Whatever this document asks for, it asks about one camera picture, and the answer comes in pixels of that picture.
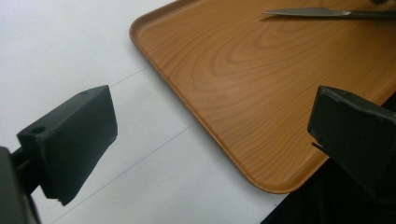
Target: white surface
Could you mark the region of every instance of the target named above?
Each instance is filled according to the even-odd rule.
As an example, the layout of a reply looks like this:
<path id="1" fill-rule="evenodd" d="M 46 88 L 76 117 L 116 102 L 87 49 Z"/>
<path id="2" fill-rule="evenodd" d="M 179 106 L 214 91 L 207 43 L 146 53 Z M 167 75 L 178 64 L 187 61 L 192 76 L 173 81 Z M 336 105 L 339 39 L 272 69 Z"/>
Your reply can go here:
<path id="1" fill-rule="evenodd" d="M 134 47 L 139 16 L 170 0 L 3 0 L 0 145 L 74 94 L 109 85 L 119 136 L 46 223 L 260 223 L 285 195 L 251 186 Z"/>

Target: brown tray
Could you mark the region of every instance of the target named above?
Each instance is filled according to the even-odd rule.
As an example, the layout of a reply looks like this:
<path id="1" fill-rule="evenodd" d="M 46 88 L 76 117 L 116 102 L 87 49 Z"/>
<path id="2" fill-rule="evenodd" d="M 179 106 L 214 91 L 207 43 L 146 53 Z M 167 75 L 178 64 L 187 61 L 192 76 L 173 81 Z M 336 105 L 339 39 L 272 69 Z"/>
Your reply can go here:
<path id="1" fill-rule="evenodd" d="M 248 180 L 273 193 L 299 188 L 327 160 L 306 131 L 319 85 L 378 104 L 396 90 L 395 21 L 262 14 L 283 7 L 383 9 L 368 0 L 180 0 L 130 30 Z"/>

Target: tray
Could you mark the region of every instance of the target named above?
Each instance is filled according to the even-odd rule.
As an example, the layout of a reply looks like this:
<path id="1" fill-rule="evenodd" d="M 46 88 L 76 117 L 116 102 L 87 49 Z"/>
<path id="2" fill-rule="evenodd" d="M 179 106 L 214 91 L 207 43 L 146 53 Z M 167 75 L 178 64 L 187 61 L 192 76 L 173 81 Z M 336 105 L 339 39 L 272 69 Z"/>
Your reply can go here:
<path id="1" fill-rule="evenodd" d="M 283 7 L 384 9 L 361 0 L 180 0 L 130 30 L 239 170 L 272 193 L 299 188 L 328 159 L 306 131 L 319 85 L 378 104 L 396 90 L 395 21 L 262 14 Z"/>

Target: black fabric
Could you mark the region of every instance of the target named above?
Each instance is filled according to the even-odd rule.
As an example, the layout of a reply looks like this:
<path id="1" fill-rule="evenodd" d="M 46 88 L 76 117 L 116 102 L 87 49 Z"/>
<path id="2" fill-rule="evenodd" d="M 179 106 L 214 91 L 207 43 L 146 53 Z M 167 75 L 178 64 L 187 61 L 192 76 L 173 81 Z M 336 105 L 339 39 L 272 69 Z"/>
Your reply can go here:
<path id="1" fill-rule="evenodd" d="M 291 223 L 396 224 L 396 200 L 371 196 L 328 160 L 262 222 Z"/>

